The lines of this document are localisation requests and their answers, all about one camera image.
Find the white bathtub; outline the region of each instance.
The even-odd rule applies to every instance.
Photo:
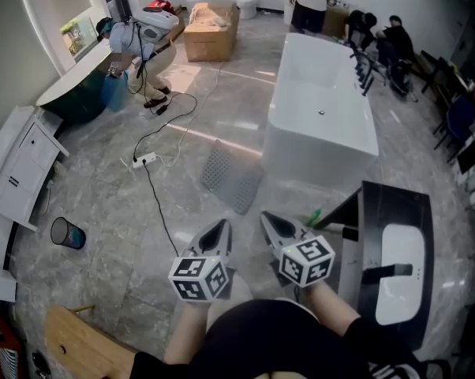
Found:
[[[351,55],[323,39],[286,37],[266,127],[267,172],[334,189],[360,184],[379,150]]]

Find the wooden board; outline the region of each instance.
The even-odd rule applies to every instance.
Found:
[[[45,344],[64,368],[80,379],[129,379],[135,351],[84,323],[62,306],[45,319]]]

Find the gray tile floor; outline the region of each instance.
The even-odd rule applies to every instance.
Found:
[[[257,233],[260,210],[272,209],[307,216],[339,205],[351,192],[340,193],[281,181],[266,175],[256,200],[238,216],[199,183],[212,139],[218,137],[260,151],[267,110],[275,87],[287,27],[274,14],[242,21],[233,60],[224,63],[219,85],[199,109],[172,168],[149,166],[166,223],[175,244],[185,248],[202,227],[227,218],[234,229],[232,263],[256,297],[283,295],[267,266],[271,256]],[[193,94],[199,102],[215,87],[217,63],[187,63],[183,40],[164,77],[174,91]],[[436,240],[436,270],[432,309],[420,358],[448,356],[464,321],[463,306],[474,299],[475,227],[457,195],[446,155],[432,150],[431,130],[439,116],[432,101],[420,94],[419,103],[398,99],[376,82],[369,94],[380,145],[380,157],[368,180],[427,193],[431,197]],[[104,332],[143,351],[162,356],[180,307],[167,281],[174,251],[159,218],[145,170],[130,164],[137,141],[176,114],[188,111],[192,99],[179,96],[159,118],[136,98],[125,95],[120,111],[106,110],[95,121],[63,133],[60,141],[71,156],[63,160],[39,232],[20,228],[13,247],[11,270],[18,279],[15,316],[24,330],[28,349],[43,345],[47,307],[95,303],[81,316]],[[189,117],[174,122],[188,125]],[[166,127],[145,139],[138,156],[155,151],[170,161],[182,131]],[[87,244],[81,251],[50,242],[50,224],[58,216],[82,227]],[[54,377],[69,376],[52,358]]]

